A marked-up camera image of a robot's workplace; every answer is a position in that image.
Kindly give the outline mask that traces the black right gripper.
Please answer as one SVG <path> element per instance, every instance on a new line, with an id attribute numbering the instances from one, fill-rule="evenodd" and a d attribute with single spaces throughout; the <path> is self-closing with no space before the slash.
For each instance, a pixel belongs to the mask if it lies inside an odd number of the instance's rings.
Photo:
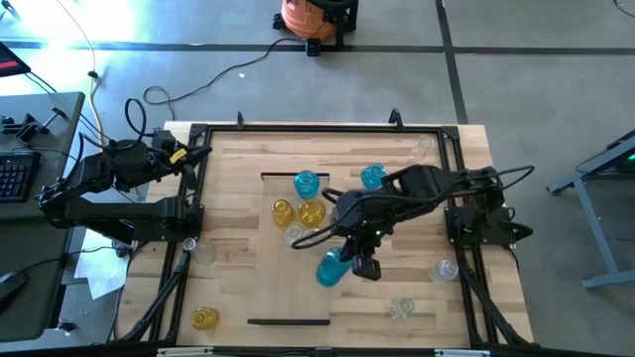
<path id="1" fill-rule="evenodd" d="M 349 190 L 335 200 L 333 233 L 345 237 L 344 256 L 371 256 L 381 239 L 394 234 L 393 201 L 385 190 Z"/>

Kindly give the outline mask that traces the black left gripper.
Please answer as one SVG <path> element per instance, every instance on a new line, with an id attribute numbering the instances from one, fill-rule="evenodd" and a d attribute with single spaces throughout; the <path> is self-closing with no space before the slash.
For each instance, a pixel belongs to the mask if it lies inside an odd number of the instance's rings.
<path id="1" fill-rule="evenodd" d="M 193 166 L 189 164 L 182 165 L 181 160 L 185 156 L 188 158 L 206 158 L 211 151 L 212 148 L 210 146 L 187 146 L 185 149 L 180 148 L 173 153 L 163 149 L 147 148 L 145 150 L 143 173 L 182 173 L 187 188 L 196 189 L 197 178 Z"/>

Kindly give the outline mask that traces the blue urn-shaped glass vase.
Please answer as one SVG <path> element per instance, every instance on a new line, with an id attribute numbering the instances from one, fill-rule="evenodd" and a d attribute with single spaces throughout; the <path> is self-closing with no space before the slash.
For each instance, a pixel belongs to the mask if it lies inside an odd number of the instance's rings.
<path id="1" fill-rule="evenodd" d="M 373 163 L 362 170 L 361 180 L 366 189 L 378 189 L 382 185 L 382 178 L 386 176 L 386 171 L 381 163 Z"/>

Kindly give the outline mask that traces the wide yellow glass vase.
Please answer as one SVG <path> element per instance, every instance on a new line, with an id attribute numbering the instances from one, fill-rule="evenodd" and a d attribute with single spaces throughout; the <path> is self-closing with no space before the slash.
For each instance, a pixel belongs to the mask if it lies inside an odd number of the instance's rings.
<path id="1" fill-rule="evenodd" d="M 325 218 L 326 210 L 323 202 L 317 198 L 303 200 L 298 208 L 298 217 L 307 227 L 321 226 Z"/>

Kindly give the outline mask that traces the blue glass bottle vase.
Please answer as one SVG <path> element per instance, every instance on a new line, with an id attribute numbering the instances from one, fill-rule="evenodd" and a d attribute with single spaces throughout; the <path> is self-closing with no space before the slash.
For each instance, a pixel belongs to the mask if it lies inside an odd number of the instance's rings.
<path id="1" fill-rule="evenodd" d="M 350 271 L 351 260 L 346 256 L 343 247 L 327 250 L 317 266 L 317 281 L 326 288 L 336 286 Z"/>

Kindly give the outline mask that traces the blue round glass vase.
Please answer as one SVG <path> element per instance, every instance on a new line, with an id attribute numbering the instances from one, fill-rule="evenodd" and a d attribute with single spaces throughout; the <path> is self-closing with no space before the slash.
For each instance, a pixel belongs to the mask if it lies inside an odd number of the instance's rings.
<path id="1" fill-rule="evenodd" d="M 313 198 L 318 194 L 320 186 L 319 176 L 312 171 L 302 171 L 294 177 L 294 188 L 302 199 Z"/>

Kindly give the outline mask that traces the small clear glass vase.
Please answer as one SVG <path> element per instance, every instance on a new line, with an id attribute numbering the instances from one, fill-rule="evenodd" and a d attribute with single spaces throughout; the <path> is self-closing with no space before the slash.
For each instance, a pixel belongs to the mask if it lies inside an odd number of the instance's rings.
<path id="1" fill-rule="evenodd" d="M 197 264 L 211 265 L 215 261 L 216 250 L 213 243 L 199 240 L 192 250 L 192 258 Z"/>
<path id="2" fill-rule="evenodd" d="M 458 264 L 451 260 L 441 260 L 430 271 L 433 283 L 442 284 L 453 281 L 459 273 Z"/>
<path id="3" fill-rule="evenodd" d="M 291 224 L 284 233 L 284 239 L 288 246 L 292 246 L 295 241 L 302 238 L 306 228 L 300 223 Z"/>
<path id="4" fill-rule="evenodd" d="M 395 298 L 389 303 L 389 311 L 393 319 L 406 319 L 415 310 L 415 302 L 411 298 Z"/>

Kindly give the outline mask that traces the narrow yellow glass vase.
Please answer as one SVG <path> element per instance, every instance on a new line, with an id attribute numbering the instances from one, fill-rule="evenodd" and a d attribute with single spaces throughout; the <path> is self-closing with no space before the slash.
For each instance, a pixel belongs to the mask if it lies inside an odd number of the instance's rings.
<path id="1" fill-rule="evenodd" d="M 272 219 L 281 229 L 287 229 L 296 221 L 296 212 L 287 199 L 277 199 L 272 208 Z"/>

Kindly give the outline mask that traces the tall clear glass carafe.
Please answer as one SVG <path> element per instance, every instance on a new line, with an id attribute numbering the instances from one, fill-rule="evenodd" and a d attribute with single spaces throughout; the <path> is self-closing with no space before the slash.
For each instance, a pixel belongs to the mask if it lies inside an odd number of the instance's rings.
<path id="1" fill-rule="evenodd" d="M 434 146 L 435 140 L 431 136 L 421 136 L 411 149 L 409 163 L 412 165 L 429 164 Z"/>

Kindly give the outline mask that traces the white paper sheet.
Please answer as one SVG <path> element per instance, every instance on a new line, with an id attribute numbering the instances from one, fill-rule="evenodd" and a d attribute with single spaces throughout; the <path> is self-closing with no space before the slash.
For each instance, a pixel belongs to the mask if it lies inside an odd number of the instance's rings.
<path id="1" fill-rule="evenodd" d="M 117 255 L 110 239 L 87 229 L 73 276 L 87 279 L 91 297 L 99 299 L 124 286 L 129 260 Z"/>

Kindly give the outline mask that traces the dark grey desk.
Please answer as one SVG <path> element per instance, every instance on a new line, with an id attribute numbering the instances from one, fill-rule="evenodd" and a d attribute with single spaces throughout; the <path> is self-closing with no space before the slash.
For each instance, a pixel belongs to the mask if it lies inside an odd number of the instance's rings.
<path id="1" fill-rule="evenodd" d="M 62 306 L 70 233 L 44 221 L 0 222 L 0 277 L 24 272 L 27 283 L 0 304 L 0 343 L 31 340 L 53 326 Z"/>
<path id="2" fill-rule="evenodd" d="M 0 222 L 43 216 L 36 196 L 64 174 L 80 92 L 0 96 Z"/>

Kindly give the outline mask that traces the black desk clamp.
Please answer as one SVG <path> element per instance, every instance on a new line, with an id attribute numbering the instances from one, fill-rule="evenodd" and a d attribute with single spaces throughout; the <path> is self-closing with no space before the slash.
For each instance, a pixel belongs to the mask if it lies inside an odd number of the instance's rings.
<path id="1" fill-rule="evenodd" d="M 59 108 L 51 108 L 53 114 L 44 122 L 38 122 L 35 117 L 26 113 L 21 123 L 16 123 L 11 116 L 0 115 L 0 134 L 13 135 L 23 144 L 28 144 L 36 135 L 48 135 L 49 126 L 57 119 L 67 119 L 68 116 Z"/>

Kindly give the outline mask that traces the black keyboard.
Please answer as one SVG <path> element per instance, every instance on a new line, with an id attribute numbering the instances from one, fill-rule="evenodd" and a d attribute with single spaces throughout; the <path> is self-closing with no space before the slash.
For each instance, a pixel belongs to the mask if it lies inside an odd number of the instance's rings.
<path id="1" fill-rule="evenodd" d="M 41 154 L 0 152 L 0 203 L 26 202 L 37 177 Z"/>

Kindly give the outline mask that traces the orange shop vacuum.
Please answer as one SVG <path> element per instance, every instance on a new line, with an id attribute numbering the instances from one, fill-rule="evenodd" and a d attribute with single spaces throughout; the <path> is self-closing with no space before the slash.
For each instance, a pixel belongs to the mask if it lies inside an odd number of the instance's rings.
<path id="1" fill-rule="evenodd" d="M 287 30 L 302 39 L 334 38 L 349 0 L 281 0 L 272 19 L 274 30 Z"/>

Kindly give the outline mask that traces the black metal stand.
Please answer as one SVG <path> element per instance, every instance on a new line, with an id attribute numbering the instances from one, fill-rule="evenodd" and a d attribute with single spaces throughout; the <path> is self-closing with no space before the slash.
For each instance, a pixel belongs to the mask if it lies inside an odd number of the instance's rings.
<path id="1" fill-rule="evenodd" d="M 345 32 L 356 30 L 359 0 L 310 0 L 310 2 L 333 17 L 335 27 L 334 48 L 337 51 L 341 51 L 344 48 Z"/>

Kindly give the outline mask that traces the black device red display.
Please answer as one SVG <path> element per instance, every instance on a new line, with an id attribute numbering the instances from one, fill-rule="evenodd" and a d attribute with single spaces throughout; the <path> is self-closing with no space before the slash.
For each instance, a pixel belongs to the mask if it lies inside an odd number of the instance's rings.
<path id="1" fill-rule="evenodd" d="M 0 42 L 0 77 L 30 73 L 31 68 Z"/>

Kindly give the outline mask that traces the black computer mouse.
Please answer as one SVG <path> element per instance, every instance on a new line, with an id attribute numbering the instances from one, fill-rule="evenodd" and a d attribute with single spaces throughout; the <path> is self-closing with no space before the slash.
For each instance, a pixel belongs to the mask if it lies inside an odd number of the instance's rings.
<path id="1" fill-rule="evenodd" d="M 0 304 L 9 301 L 28 281 L 21 271 L 10 271 L 0 277 Z"/>

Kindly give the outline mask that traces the grey metal table frame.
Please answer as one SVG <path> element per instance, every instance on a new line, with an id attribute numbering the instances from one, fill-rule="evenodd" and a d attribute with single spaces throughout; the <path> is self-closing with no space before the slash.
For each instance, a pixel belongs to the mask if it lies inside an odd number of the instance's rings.
<path id="1" fill-rule="evenodd" d="M 602 151 L 579 163 L 573 173 L 546 186 L 550 195 L 560 195 L 572 188 L 576 191 L 594 241 L 607 269 L 604 275 L 581 281 L 586 289 L 604 288 L 635 283 L 635 269 L 621 271 L 609 247 L 601 227 L 601 217 L 596 213 L 586 184 L 591 180 L 635 179 L 635 129 L 608 144 Z"/>

